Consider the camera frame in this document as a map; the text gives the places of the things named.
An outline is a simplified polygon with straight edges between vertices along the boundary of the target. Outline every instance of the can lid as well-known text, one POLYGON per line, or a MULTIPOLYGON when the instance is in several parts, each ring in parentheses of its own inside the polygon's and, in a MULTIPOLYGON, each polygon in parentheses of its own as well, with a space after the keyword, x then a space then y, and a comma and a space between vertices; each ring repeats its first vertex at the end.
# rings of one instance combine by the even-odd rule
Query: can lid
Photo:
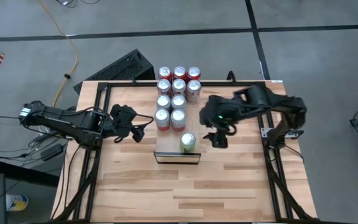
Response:
POLYGON ((175 74, 176 76, 183 76, 186 73, 185 68, 183 68, 182 66, 177 66, 175 69, 173 69, 173 74, 175 74))
POLYGON ((186 99, 185 99, 184 96, 177 94, 177 95, 172 97, 172 103, 174 105, 181 106, 181 105, 184 105, 186 103, 186 99))
POLYGON ((172 112, 172 120, 181 121, 185 119, 185 112, 183 110, 176 109, 172 112))
POLYGON ((198 80, 192 80, 189 82, 188 88, 191 90, 199 90, 201 88, 201 83, 198 80))
POLYGON ((168 67, 161 67, 158 74, 162 77, 168 77, 171 74, 171 70, 168 67))
POLYGON ((183 81, 181 79, 177 79, 177 80, 173 81, 172 85, 178 90, 186 87, 185 81, 183 81))
POLYGON ((191 133, 185 133, 181 136, 181 142, 186 146, 190 146, 196 142, 196 138, 191 133))
POLYGON ((155 112, 155 119, 163 121, 167 118, 169 118, 169 113, 166 109, 158 109, 155 112))
POLYGON ((170 88, 171 83, 169 83, 169 81, 166 79, 161 79, 160 81, 158 81, 157 86, 161 90, 166 90, 170 88))
POLYGON ((200 70, 197 67, 189 68, 189 76, 197 77, 200 74, 200 70))
POLYGON ((158 105, 161 105, 161 106, 167 106, 168 104, 170 104, 170 98, 169 96, 167 95, 160 95, 158 98, 157 98, 157 104, 158 105))

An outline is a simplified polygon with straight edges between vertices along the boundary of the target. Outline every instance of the green soda can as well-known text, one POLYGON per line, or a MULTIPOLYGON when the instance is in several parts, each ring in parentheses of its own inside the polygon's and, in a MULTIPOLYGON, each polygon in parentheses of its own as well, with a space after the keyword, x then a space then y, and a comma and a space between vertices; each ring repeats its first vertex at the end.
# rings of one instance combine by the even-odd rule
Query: green soda can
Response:
POLYGON ((185 133, 180 137, 180 151, 191 153, 196 148, 196 137, 194 134, 185 133))

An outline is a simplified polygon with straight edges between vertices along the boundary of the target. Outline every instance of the metal bracket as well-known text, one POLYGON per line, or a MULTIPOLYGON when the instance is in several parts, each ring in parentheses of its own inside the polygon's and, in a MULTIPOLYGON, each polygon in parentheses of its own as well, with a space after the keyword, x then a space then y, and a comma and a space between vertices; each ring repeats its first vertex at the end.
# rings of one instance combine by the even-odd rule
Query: metal bracket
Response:
MULTIPOLYGON (((261 128, 260 134, 262 138, 267 138, 267 133, 273 128, 261 128)), ((290 139, 298 139, 304 133, 303 130, 292 130, 288 134, 285 135, 286 138, 290 139)))

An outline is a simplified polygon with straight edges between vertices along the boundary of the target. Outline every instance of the butcher block tabletop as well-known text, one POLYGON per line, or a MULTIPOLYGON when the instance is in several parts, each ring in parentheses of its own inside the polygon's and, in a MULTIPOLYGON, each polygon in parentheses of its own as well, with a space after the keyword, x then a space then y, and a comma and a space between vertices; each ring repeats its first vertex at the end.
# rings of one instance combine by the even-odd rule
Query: butcher block tabletop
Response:
MULTIPOLYGON (((77 110, 94 105, 97 86, 96 81, 83 83, 77 110)), ((266 86, 274 93, 285 94, 282 82, 266 81, 266 86)), ((200 108, 209 95, 231 98, 234 91, 242 88, 204 86, 200 94, 200 108)), ((104 94, 99 107, 103 107, 104 94)), ((113 87, 108 111, 113 104, 120 104, 133 107, 139 114, 153 116, 156 99, 156 87, 113 87)), ((274 123, 279 120, 280 115, 273 113, 274 123)), ((134 124, 145 121, 148 121, 147 118, 136 117, 134 124)), ((257 118, 243 120, 237 125, 237 134, 228 136, 227 149, 212 148, 208 140, 201 139, 200 136, 208 130, 200 126, 200 133, 195 134, 201 151, 198 165, 158 164, 154 158, 158 135, 155 123, 148 125, 144 131, 145 136, 140 143, 136 143, 131 136, 119 144, 114 143, 114 137, 103 141, 91 222, 275 221, 257 118)), ((287 145, 300 151, 297 140, 287 140, 287 145)), ((65 196, 68 161, 77 147, 74 141, 68 143, 66 166, 62 171, 65 172, 64 186, 61 175, 53 210, 62 188, 63 198, 65 196)), ((289 191, 306 213, 316 217, 301 158, 285 148, 280 152, 289 191)), ((68 202, 78 190, 84 154, 85 150, 80 149, 73 160, 68 202)), ((281 216, 285 217, 283 197, 278 189, 277 192, 281 216)), ((85 215, 87 199, 88 191, 83 196, 80 218, 85 215)), ((62 211, 63 200, 56 216, 62 211)))

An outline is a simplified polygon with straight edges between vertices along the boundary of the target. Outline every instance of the soda can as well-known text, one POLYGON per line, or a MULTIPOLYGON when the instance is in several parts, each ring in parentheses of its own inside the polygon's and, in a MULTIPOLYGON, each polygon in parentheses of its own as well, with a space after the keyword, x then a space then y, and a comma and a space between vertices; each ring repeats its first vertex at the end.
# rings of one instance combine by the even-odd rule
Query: soda can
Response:
POLYGON ((174 131, 183 131, 186 128, 186 114, 182 109, 176 109, 171 114, 171 126, 174 131))
POLYGON ((157 98, 157 109, 166 109, 167 111, 171 111, 171 98, 167 95, 160 95, 157 98))
POLYGON ((186 69, 182 66, 177 66, 173 69, 173 79, 176 80, 178 78, 186 81, 186 69))
POLYGON ((157 125, 158 130, 166 131, 170 127, 170 116, 169 112, 166 109, 158 109, 155 112, 155 124, 157 125))
POLYGON ((187 84, 187 101, 197 103, 200 97, 201 83, 198 80, 192 80, 187 84))
POLYGON ((185 153, 191 153, 196 148, 196 137, 194 134, 185 133, 180 138, 180 151, 185 153))
POLYGON ((189 68, 189 71, 187 72, 187 80, 200 80, 201 72, 197 67, 191 67, 189 68))
POLYGON ((172 80, 171 70, 168 67, 161 67, 160 70, 158 70, 158 78, 171 81, 172 80))
POLYGON ((183 95, 175 95, 171 100, 172 109, 185 109, 186 98, 183 95))
POLYGON ((166 79, 157 82, 158 95, 171 95, 171 83, 166 79))
POLYGON ((172 83, 172 94, 173 95, 185 95, 186 83, 181 79, 177 79, 172 83))

